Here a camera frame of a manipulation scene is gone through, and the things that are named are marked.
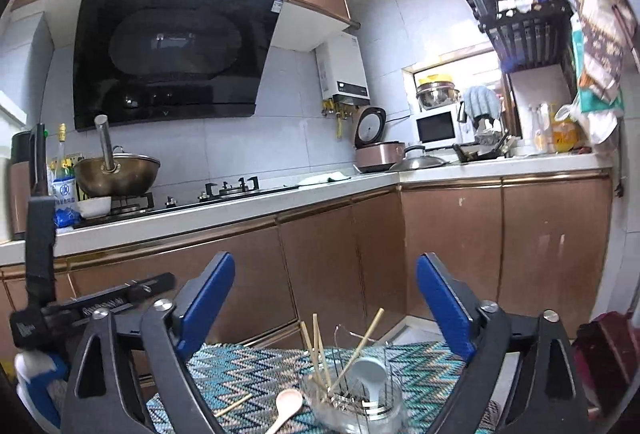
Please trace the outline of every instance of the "ceramic spoon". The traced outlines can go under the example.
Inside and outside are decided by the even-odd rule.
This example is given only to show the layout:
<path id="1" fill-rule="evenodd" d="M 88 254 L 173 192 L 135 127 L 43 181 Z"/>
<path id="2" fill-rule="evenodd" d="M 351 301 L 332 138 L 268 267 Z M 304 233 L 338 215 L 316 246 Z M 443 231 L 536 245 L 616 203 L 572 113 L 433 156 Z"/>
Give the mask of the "ceramic spoon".
<path id="1" fill-rule="evenodd" d="M 378 402 L 380 391 L 385 387 L 387 374 L 385 365 L 377 358 L 358 358 L 349 371 L 350 376 L 362 383 L 369 392 L 369 401 Z"/>
<path id="2" fill-rule="evenodd" d="M 302 394 L 297 389 L 285 389 L 276 398 L 278 419 L 264 434 L 275 434 L 302 407 Z"/>

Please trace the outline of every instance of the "white countertop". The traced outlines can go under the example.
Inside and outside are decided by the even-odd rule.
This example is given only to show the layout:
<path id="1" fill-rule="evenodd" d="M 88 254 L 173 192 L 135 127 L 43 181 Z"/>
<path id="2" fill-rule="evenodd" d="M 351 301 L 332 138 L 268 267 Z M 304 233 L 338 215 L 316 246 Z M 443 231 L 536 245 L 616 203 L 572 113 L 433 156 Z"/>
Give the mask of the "white countertop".
<path id="1" fill-rule="evenodd" d="M 297 190 L 258 195 L 247 199 L 175 210 L 58 233 L 55 257 L 97 251 L 134 242 L 179 235 L 223 224 L 254 219 L 292 208 L 388 187 L 400 182 L 447 181 L 500 176 L 525 176 L 612 167 L 609 156 L 593 154 L 497 159 L 435 169 L 354 176 L 345 181 L 300 187 Z M 0 244 L 0 265 L 24 262 L 24 241 Z"/>

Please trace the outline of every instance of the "zigzag patterned mat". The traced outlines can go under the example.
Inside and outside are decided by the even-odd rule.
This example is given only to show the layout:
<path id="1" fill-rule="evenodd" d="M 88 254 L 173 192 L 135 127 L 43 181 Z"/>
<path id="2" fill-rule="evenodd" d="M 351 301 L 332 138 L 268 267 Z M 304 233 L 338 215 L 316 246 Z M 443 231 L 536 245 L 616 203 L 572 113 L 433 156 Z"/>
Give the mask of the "zigzag patterned mat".
<path id="1" fill-rule="evenodd" d="M 334 356 L 326 349 L 327 358 Z M 351 350 L 336 350 L 345 361 Z M 299 387 L 300 375 L 311 367 L 308 355 L 300 350 L 255 350 L 233 345 L 204 344 L 187 364 L 202 397 L 212 410 L 220 410 L 247 393 L 253 397 L 218 418 L 228 434 L 262 434 L 277 416 L 275 399 L 289 387 Z M 402 381 L 402 395 L 409 411 L 406 434 L 424 434 L 438 415 L 456 384 L 464 363 L 443 342 L 367 348 L 364 354 L 386 356 L 386 362 Z M 164 407 L 156 394 L 146 404 L 156 430 L 174 434 Z M 493 431 L 494 420 L 485 419 L 476 434 Z M 316 424 L 305 403 L 293 419 L 279 431 L 282 434 L 326 434 Z"/>

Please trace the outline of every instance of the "black glass range hood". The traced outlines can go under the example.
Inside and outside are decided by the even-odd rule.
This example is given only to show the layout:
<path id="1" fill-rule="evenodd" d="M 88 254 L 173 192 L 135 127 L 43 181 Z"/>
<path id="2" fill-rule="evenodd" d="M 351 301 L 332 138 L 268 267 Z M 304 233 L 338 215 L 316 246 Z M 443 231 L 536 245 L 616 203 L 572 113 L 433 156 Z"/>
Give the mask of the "black glass range hood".
<path id="1" fill-rule="evenodd" d="M 281 0 L 82 0 L 77 129 L 251 116 Z"/>

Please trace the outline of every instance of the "metal screw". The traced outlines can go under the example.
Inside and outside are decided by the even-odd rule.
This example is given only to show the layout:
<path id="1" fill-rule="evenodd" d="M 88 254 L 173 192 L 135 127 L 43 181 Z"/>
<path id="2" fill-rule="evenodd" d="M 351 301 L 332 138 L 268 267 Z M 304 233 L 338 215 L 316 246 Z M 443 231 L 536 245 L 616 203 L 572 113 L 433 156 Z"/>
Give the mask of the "metal screw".
<path id="1" fill-rule="evenodd" d="M 547 309 L 544 313 L 542 313 L 542 316 L 549 322 L 558 322 L 560 320 L 560 315 L 558 315 L 558 313 L 556 313 L 552 309 Z"/>
<path id="2" fill-rule="evenodd" d="M 171 306 L 173 305 L 174 303 L 169 299 L 160 299 L 154 302 L 154 309 L 157 311 L 167 311 L 168 309 L 171 309 Z"/>
<path id="3" fill-rule="evenodd" d="M 480 309 L 486 313 L 495 313 L 500 307 L 491 300 L 483 300 L 480 303 Z"/>
<path id="4" fill-rule="evenodd" d="M 100 320 L 109 315 L 109 310 L 107 308 L 97 308 L 93 313 L 92 317 L 94 320 Z"/>

